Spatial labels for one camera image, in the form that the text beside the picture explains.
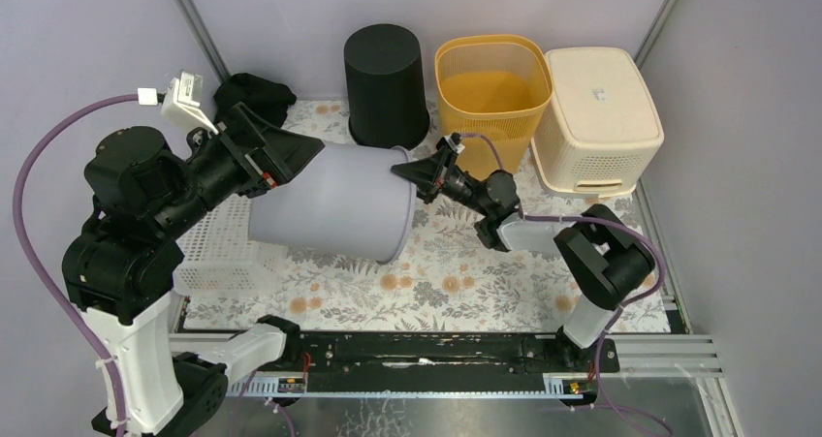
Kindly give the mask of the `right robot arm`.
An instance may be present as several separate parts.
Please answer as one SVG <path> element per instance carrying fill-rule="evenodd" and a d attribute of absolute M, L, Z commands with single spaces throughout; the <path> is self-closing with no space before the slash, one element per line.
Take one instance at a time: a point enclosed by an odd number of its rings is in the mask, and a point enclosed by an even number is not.
<path fill-rule="evenodd" d="M 658 286 L 638 291 L 652 274 L 667 275 L 662 253 L 644 235 L 626 227 L 603 204 L 580 215 L 528 215 L 522 211 L 515 178 L 497 170 L 477 179 L 457 164 L 457 150 L 441 144 L 422 160 L 397 164 L 394 175 L 417 188 L 426 203 L 445 196 L 481 215 L 475 231 L 489 249 L 556 252 L 581 291 L 570 317 L 558 330 L 557 361 L 579 371 L 594 358 L 600 341 L 624 307 L 649 297 Z"/>

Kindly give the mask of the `yellow plastic waste basket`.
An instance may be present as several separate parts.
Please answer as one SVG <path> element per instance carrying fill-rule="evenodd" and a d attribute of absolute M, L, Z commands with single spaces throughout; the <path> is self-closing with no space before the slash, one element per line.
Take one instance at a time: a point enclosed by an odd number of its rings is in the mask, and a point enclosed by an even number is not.
<path fill-rule="evenodd" d="M 435 54 L 439 127 L 458 133 L 458 166 L 478 179 L 516 172 L 553 95 L 542 50 L 518 35 L 461 37 Z"/>

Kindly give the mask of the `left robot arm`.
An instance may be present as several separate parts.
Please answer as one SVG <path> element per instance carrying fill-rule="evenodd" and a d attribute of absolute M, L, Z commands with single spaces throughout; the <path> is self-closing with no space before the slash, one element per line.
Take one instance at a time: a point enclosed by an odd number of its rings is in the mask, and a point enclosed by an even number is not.
<path fill-rule="evenodd" d="M 134 126 L 97 146 L 84 176 L 93 211 L 66 251 L 69 301 L 106 347 L 109 403 L 92 422 L 107 435 L 187 436 L 221 406 L 228 388 L 263 365 L 306 366 L 300 328 L 261 317 L 208 351 L 173 354 L 167 315 L 179 239 L 231 196 L 248 199 L 289 183 L 323 150 L 321 140 L 267 123 L 244 104 L 173 154 L 163 134 Z"/>

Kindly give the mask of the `cream large container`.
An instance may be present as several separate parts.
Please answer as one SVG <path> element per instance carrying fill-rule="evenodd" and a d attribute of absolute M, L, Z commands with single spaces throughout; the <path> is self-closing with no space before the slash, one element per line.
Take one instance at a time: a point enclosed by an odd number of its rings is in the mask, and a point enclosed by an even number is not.
<path fill-rule="evenodd" d="M 553 95 L 531 140 L 543 186 L 568 197 L 633 193 L 664 133 L 632 55 L 619 47 L 566 47 L 544 57 Z"/>

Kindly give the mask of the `white perforated basket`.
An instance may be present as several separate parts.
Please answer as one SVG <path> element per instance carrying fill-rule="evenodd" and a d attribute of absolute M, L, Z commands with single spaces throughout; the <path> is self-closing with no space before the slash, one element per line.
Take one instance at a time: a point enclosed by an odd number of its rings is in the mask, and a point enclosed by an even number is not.
<path fill-rule="evenodd" d="M 283 264 L 283 246 L 248 236 L 251 201 L 232 195 L 184 234 L 184 254 L 174 270 L 174 290 L 182 296 L 242 296 L 274 290 Z"/>

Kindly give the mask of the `grey bucket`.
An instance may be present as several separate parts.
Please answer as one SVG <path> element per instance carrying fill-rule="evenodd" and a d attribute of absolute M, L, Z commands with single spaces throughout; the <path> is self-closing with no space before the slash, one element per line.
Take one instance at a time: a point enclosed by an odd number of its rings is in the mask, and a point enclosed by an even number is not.
<path fill-rule="evenodd" d="M 387 264 L 403 251 L 416 187 L 392 173 L 412 155 L 326 141 L 289 183 L 250 201 L 251 240 Z"/>

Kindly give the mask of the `black round bucket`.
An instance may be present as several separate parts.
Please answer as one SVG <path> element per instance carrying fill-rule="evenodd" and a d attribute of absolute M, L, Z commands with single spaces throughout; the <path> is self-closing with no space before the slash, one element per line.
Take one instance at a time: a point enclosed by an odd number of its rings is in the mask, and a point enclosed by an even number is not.
<path fill-rule="evenodd" d="M 354 141 L 417 147 L 430 125 L 418 38 L 396 24 L 369 25 L 348 38 L 343 57 Z"/>

